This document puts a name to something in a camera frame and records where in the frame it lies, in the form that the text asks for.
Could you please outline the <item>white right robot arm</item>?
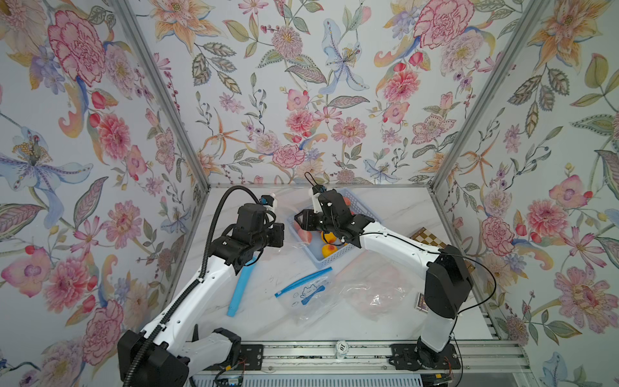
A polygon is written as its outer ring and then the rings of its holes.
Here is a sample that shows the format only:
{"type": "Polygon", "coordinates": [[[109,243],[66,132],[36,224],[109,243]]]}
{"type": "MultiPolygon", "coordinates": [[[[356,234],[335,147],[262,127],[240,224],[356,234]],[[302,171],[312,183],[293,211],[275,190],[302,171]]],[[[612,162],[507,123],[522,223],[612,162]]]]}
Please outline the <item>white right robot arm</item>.
{"type": "Polygon", "coordinates": [[[313,208],[294,217],[302,230],[331,233],[345,244],[406,266],[424,280],[429,312],[414,353],[424,368],[437,363],[451,342],[461,307],[472,291],[465,256],[452,245],[428,246],[391,231],[365,214],[353,214],[337,190],[316,185],[310,197],[313,208]]]}

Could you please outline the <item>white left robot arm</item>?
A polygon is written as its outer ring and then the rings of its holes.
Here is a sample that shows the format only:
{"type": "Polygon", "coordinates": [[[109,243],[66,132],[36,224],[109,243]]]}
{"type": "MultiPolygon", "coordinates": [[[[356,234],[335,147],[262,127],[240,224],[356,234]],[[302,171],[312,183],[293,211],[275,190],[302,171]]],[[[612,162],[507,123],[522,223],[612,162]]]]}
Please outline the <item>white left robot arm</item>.
{"type": "Polygon", "coordinates": [[[119,340],[123,385],[182,386],[210,367],[227,371],[238,366],[242,347],[239,335],[216,328],[207,337],[192,341],[190,333],[223,285],[248,268],[266,248],[283,246],[285,227],[277,222],[276,207],[271,195],[254,198],[238,209],[237,220],[220,236],[215,230],[222,207],[217,207],[200,269],[191,282],[140,332],[127,331],[119,340]]]}

